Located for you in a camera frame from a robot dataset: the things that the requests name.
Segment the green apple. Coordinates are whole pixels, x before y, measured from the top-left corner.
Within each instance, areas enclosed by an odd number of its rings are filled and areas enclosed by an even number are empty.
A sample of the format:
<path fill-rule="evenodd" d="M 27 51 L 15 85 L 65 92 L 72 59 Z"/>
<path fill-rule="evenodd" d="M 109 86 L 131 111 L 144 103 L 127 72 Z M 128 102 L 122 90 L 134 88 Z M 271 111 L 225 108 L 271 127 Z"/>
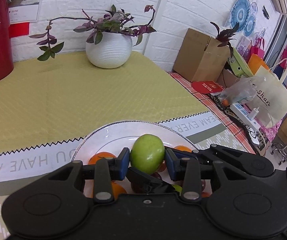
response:
<path fill-rule="evenodd" d="M 164 160 L 165 146 L 162 140 L 152 134 L 144 134 L 137 138 L 130 151 L 131 167 L 152 174 L 156 172 Z"/>
<path fill-rule="evenodd" d="M 179 195 L 182 194 L 182 187 L 180 185 L 172 184 L 172 186 Z"/>

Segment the dark red plum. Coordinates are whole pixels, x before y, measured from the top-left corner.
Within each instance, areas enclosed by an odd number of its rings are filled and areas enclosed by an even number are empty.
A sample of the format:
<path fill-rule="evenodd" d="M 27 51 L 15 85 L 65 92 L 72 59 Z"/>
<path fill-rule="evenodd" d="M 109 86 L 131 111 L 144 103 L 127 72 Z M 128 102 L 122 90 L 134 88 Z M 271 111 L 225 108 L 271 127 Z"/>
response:
<path fill-rule="evenodd" d="M 203 179 L 201 180 L 201 187 L 202 187 L 202 192 L 203 192 L 206 188 L 206 181 Z"/>
<path fill-rule="evenodd" d="M 165 169 L 166 169 L 166 163 L 163 160 L 163 162 L 159 166 L 158 170 L 156 172 L 152 173 L 151 176 L 154 178 L 158 178 L 158 179 L 162 180 L 162 176 L 160 175 L 160 173 L 165 171 Z"/>

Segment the large orange in plate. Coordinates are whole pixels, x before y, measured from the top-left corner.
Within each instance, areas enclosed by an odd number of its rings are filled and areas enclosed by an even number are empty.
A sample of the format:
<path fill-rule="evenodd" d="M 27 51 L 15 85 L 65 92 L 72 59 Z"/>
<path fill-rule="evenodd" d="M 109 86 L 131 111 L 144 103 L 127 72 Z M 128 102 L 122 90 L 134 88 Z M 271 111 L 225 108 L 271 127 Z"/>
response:
<path fill-rule="evenodd" d="M 96 162 L 100 159 L 113 159 L 116 158 L 116 156 L 110 152 L 99 152 L 95 155 L 93 155 L 89 161 L 88 161 L 88 165 L 95 165 Z"/>

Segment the dark red plum in plate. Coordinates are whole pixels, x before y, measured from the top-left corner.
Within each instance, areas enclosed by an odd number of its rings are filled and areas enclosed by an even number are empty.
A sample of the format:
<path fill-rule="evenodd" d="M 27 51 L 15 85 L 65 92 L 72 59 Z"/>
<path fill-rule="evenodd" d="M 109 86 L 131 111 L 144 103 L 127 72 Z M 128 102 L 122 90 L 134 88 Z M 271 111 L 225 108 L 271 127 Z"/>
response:
<path fill-rule="evenodd" d="M 203 179 L 201 180 L 201 187 L 202 187 L 202 192 L 203 192 L 206 188 L 206 181 Z"/>

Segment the small orange in plate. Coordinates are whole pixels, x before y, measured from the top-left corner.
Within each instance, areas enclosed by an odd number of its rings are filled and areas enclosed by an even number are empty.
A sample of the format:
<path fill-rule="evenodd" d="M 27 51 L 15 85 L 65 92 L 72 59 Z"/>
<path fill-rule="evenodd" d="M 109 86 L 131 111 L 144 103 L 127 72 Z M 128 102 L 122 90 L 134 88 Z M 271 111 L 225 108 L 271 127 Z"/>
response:
<path fill-rule="evenodd" d="M 189 147 L 186 147 L 184 145 L 175 146 L 174 149 L 179 150 L 179 151 L 192 152 L 192 150 Z"/>

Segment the white oval plate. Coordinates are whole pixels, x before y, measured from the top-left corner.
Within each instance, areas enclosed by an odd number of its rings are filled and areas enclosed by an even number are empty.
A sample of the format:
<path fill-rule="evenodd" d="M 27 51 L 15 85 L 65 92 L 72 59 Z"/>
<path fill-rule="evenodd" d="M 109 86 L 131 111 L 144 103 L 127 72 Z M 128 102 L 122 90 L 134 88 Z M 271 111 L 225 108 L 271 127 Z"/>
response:
<path fill-rule="evenodd" d="M 81 160 L 84 165 L 90 160 L 97 161 L 99 154 L 108 152 L 118 157 L 126 147 L 130 150 L 130 165 L 142 171 L 158 169 L 162 164 L 161 155 L 157 153 L 162 147 L 175 150 L 178 146 L 195 150 L 196 146 L 185 133 L 174 130 L 169 122 L 156 124 L 146 121 L 118 121 L 98 128 L 88 135 L 77 147 L 73 160 Z"/>

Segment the white power strip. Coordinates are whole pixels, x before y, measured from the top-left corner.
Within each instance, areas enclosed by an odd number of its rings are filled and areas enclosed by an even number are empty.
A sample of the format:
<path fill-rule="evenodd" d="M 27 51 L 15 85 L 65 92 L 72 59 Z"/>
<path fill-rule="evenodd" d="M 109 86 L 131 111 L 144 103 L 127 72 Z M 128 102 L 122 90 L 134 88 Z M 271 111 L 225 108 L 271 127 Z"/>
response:
<path fill-rule="evenodd" d="M 239 103 L 230 105 L 230 110 L 245 124 L 248 125 L 254 132 L 260 129 L 260 124 L 255 120 L 249 118 L 247 110 Z"/>

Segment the beige paper shopping bag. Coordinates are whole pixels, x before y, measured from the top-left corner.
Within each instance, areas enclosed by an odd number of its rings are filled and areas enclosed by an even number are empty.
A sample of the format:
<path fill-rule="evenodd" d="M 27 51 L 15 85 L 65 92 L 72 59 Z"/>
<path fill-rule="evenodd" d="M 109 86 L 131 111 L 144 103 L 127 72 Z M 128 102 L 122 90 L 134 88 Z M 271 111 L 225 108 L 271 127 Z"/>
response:
<path fill-rule="evenodd" d="M 250 109 L 259 109 L 256 117 L 266 128 L 273 127 L 287 113 L 287 88 L 283 84 L 286 76 L 287 68 L 278 78 L 263 66 L 254 75 L 256 95 L 247 106 Z"/>

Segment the clear plastic bag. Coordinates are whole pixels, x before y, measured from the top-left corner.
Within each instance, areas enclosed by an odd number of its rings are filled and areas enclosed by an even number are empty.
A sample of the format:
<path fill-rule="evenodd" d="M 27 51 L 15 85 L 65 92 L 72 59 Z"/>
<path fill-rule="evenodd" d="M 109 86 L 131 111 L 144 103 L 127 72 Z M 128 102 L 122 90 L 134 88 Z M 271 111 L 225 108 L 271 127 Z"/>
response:
<path fill-rule="evenodd" d="M 259 85 L 264 82 L 266 82 L 265 77 L 241 77 L 237 83 L 224 89 L 218 95 L 218 99 L 224 106 L 230 106 L 236 102 L 250 102 L 255 98 Z"/>

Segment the red envelope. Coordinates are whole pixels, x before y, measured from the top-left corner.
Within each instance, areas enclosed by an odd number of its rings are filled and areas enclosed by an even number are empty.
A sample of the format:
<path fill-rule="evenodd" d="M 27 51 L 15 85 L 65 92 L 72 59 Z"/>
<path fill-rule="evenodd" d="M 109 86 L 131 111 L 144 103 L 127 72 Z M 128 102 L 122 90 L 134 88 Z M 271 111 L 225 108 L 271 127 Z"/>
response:
<path fill-rule="evenodd" d="M 219 93 L 224 90 L 222 86 L 214 81 L 194 81 L 191 86 L 201 94 Z"/>

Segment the green patterned tablecloth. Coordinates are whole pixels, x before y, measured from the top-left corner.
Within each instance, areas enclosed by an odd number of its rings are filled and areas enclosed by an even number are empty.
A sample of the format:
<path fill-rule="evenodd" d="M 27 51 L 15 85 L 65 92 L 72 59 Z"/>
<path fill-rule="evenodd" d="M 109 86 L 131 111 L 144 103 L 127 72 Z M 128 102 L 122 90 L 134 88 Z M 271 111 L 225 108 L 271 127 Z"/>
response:
<path fill-rule="evenodd" d="M 0 81 L 0 208 L 7 186 L 18 189 L 68 163 L 89 133 L 122 120 L 195 135 L 200 149 L 252 151 L 244 131 L 207 96 L 141 53 L 116 69 L 94 67 L 81 52 L 21 61 Z M 0 239 L 7 236 L 0 212 Z"/>

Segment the green box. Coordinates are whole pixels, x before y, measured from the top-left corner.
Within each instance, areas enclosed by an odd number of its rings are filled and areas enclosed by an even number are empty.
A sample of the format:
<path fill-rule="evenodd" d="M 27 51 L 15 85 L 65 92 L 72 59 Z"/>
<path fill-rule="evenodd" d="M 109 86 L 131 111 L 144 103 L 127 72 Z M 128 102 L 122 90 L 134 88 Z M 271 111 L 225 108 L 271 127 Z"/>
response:
<path fill-rule="evenodd" d="M 233 56 L 228 59 L 230 68 L 236 77 L 252 77 L 254 74 L 239 52 L 233 48 Z"/>

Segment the orange paper bag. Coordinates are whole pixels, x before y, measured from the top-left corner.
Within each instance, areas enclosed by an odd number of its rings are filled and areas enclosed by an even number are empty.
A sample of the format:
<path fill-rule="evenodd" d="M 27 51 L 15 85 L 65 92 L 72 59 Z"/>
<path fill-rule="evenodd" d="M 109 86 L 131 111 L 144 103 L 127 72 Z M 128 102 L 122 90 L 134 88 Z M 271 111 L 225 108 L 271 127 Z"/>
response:
<path fill-rule="evenodd" d="M 263 66 L 263 68 L 270 71 L 270 68 L 267 66 L 267 64 L 261 59 L 258 55 L 252 54 L 249 61 L 248 61 L 248 67 L 252 71 L 252 73 L 255 75 L 258 69 Z"/>

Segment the brown cardboard box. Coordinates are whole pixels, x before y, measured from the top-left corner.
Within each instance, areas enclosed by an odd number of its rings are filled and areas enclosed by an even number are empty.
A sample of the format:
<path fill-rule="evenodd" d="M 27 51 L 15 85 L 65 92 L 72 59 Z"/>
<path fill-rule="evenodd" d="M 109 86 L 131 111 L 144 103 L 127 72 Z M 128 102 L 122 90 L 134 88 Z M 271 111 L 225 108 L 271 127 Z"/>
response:
<path fill-rule="evenodd" d="M 188 29 L 173 65 L 173 71 L 190 82 L 217 81 L 228 57 L 228 46 L 215 38 Z"/>

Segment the white ribbed plant pot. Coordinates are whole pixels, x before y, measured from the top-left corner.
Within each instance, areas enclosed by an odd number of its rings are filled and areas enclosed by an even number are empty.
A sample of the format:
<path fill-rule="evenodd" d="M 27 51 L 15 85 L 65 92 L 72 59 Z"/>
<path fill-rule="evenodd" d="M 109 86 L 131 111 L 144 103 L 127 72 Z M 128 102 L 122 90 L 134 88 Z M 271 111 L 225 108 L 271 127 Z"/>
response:
<path fill-rule="evenodd" d="M 86 43 L 88 60 L 96 67 L 114 69 L 122 66 L 130 57 L 133 42 L 130 36 L 103 33 L 99 44 Z"/>

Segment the dark purple potted plant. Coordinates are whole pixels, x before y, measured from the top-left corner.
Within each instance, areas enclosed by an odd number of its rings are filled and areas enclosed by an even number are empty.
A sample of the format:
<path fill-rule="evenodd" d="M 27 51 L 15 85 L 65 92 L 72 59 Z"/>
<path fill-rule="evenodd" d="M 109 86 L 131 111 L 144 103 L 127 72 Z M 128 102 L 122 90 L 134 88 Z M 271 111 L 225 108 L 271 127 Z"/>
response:
<path fill-rule="evenodd" d="M 233 57 L 234 49 L 230 41 L 233 40 L 233 36 L 235 36 L 235 33 L 240 26 L 239 22 L 237 22 L 232 29 L 224 30 L 220 30 L 219 26 L 214 22 L 210 22 L 210 24 L 212 24 L 217 30 L 217 36 L 215 39 L 220 43 L 218 47 L 229 47 L 230 57 Z"/>

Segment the purple green trailing plant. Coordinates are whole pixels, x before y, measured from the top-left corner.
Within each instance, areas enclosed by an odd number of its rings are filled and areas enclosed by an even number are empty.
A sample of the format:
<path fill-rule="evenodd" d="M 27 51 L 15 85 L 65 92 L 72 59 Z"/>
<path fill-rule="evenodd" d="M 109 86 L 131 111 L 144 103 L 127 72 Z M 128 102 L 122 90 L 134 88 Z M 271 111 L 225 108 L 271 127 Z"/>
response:
<path fill-rule="evenodd" d="M 85 22 L 78 27 L 75 27 L 73 31 L 75 33 L 90 32 L 86 39 L 86 43 L 98 45 L 103 42 L 103 38 L 107 34 L 117 34 L 122 37 L 136 38 L 136 45 L 138 46 L 145 34 L 155 33 L 156 30 L 152 27 L 152 22 L 156 15 L 156 10 L 153 5 L 146 5 L 144 12 L 152 12 L 150 21 L 147 24 L 137 24 L 128 26 L 128 22 L 133 22 L 134 17 L 130 13 L 126 13 L 123 9 L 116 9 L 115 5 L 111 6 L 110 10 L 107 10 L 105 14 L 94 20 L 85 11 L 82 13 L 84 17 L 56 17 L 48 21 L 48 25 L 45 28 L 45 32 L 41 34 L 30 35 L 31 39 L 39 39 L 37 46 L 43 51 L 38 61 L 47 61 L 49 58 L 55 58 L 55 56 L 62 51 L 64 42 L 59 43 L 57 38 L 51 35 L 51 29 L 53 21 L 56 20 L 84 20 Z"/>

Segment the bedding calendar poster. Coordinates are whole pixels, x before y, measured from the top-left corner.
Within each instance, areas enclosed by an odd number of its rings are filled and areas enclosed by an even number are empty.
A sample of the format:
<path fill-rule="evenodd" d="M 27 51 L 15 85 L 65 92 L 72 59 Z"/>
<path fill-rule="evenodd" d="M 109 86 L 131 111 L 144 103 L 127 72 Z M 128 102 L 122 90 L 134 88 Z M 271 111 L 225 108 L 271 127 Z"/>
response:
<path fill-rule="evenodd" d="M 30 23 L 38 19 L 41 0 L 7 0 L 10 38 L 28 35 Z"/>

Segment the blue round wall decoration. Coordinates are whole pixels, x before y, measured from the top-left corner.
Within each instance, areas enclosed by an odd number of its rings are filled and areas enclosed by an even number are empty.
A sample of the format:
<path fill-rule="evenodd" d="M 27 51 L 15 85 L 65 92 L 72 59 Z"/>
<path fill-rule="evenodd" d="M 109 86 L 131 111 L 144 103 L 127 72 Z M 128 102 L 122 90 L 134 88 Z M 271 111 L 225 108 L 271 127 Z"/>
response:
<path fill-rule="evenodd" d="M 237 0 L 230 11 L 229 23 L 231 27 L 235 27 L 238 23 L 239 27 L 237 32 L 244 29 L 248 22 L 250 15 L 250 1 L 249 0 Z"/>

